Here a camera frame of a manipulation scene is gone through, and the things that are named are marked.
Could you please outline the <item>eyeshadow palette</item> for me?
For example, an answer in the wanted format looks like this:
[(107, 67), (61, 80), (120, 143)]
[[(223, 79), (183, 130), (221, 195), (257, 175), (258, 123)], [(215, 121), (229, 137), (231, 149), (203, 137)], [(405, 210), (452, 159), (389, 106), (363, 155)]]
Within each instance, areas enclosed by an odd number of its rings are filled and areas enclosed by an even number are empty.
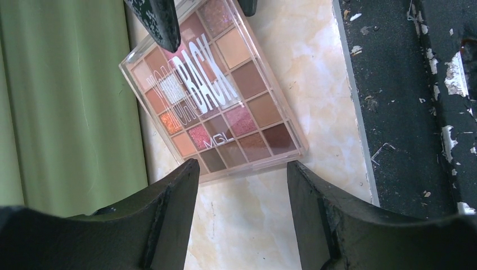
[(306, 137), (237, 1), (178, 1), (181, 45), (143, 39), (119, 67), (178, 163), (200, 182), (299, 159)]

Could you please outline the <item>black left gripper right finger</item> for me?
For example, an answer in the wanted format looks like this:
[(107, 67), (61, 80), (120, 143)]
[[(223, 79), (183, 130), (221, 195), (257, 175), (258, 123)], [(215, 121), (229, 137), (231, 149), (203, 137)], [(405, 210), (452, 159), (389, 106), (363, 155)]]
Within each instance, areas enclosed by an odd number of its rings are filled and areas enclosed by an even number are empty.
[(421, 220), (374, 206), (298, 161), (287, 185), (302, 269), (475, 269), (476, 216)]

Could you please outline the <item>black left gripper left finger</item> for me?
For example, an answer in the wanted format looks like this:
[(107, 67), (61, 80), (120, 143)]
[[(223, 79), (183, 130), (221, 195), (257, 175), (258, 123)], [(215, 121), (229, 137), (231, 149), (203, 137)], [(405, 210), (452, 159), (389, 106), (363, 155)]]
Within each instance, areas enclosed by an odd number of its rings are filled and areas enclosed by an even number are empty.
[(2, 269), (183, 269), (200, 166), (163, 179), (91, 215), (60, 218), (1, 207)]

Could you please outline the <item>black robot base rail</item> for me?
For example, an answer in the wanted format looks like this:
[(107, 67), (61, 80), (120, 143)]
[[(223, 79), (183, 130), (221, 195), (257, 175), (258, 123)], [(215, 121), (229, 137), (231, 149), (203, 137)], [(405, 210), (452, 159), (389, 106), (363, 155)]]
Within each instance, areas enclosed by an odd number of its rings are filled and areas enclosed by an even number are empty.
[(374, 204), (476, 214), (476, 2), (334, 1)]

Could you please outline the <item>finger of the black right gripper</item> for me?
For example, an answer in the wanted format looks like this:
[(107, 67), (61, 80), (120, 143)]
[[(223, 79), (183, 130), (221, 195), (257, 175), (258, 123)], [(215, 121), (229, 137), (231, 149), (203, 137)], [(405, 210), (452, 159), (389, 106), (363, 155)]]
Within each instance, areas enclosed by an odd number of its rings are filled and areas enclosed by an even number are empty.
[(181, 45), (181, 34), (173, 0), (125, 0), (153, 40), (168, 52)]
[(238, 3), (246, 17), (251, 17), (256, 14), (258, 0), (238, 0)]

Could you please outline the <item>green suitcase blue lining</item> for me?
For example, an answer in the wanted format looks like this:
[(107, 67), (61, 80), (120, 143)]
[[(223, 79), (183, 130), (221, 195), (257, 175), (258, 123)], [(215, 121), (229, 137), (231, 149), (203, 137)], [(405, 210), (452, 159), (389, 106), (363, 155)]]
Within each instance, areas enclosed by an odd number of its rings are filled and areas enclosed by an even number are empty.
[(147, 186), (122, 1), (1, 2), (1, 205), (90, 214)]

